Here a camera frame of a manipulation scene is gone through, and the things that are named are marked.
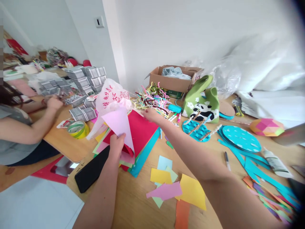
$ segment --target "white floor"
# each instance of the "white floor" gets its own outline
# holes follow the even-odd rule
[[[27,177],[0,193],[0,228],[71,229],[83,205],[65,184]]]

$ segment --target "tape roll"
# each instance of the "tape roll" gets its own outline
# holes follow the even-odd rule
[[[90,128],[84,121],[76,121],[69,125],[67,131],[72,137],[81,139],[89,134]]]

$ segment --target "panda bag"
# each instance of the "panda bag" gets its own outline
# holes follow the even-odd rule
[[[205,75],[197,80],[192,89],[185,96],[183,104],[184,117],[197,116],[196,121],[202,121],[209,115],[211,117],[207,120],[210,123],[218,123],[219,121],[219,101],[217,96],[217,89],[215,87],[206,89],[213,80],[213,76]],[[201,96],[201,92],[205,92],[205,97]]]

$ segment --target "black smartphone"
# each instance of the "black smartphone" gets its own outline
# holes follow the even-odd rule
[[[86,192],[87,189],[98,179],[108,158],[109,150],[110,146],[107,146],[75,175],[75,181],[80,193]]]

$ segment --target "glue bottle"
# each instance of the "glue bottle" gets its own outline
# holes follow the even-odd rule
[[[264,149],[263,155],[273,169],[274,173],[280,177],[292,178],[293,175],[289,172],[284,163],[277,156],[275,156],[274,153],[267,150],[265,147]]]

